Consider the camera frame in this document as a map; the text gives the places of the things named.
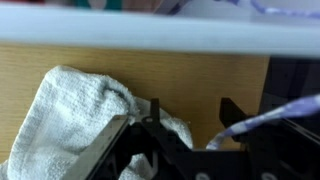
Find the white shelf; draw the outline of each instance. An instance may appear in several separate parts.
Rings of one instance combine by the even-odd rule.
[[[301,25],[0,4],[0,41],[320,57],[318,21]]]

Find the wooden panel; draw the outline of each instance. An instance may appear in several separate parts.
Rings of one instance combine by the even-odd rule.
[[[136,96],[160,98],[166,111],[189,123],[202,148],[223,129],[221,97],[257,113],[268,57],[1,44],[0,161],[8,158],[45,73],[56,65],[108,74]],[[237,146],[228,141],[225,147]]]

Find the screw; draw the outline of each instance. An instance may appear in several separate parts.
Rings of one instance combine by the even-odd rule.
[[[262,180],[278,180],[278,178],[275,175],[273,175],[269,172],[262,173],[261,179]]]
[[[210,177],[206,173],[198,173],[196,175],[196,180],[210,180]]]

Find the white towel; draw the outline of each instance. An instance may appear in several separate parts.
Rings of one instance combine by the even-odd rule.
[[[136,116],[146,106],[109,76],[55,67],[42,81],[8,161],[0,165],[0,178],[60,179],[114,115]],[[192,148],[187,126],[161,115],[161,123]],[[120,179],[150,179],[149,170],[145,157],[136,155]]]

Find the purple fabric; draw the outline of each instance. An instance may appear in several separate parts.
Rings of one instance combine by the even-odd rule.
[[[310,96],[293,101],[284,106],[281,117],[291,118],[309,116],[319,111],[320,105],[315,96]]]
[[[207,149],[218,149],[224,137],[248,132],[265,122],[278,118],[310,116],[318,111],[320,111],[320,95],[300,98],[268,113],[233,124],[211,140],[207,145]]]
[[[238,5],[240,0],[228,0],[232,4]],[[250,0],[250,4],[260,13],[286,15],[293,17],[307,17],[313,19],[320,19],[320,11],[298,11],[293,9],[282,9],[277,7],[266,7],[258,2],[258,0]]]

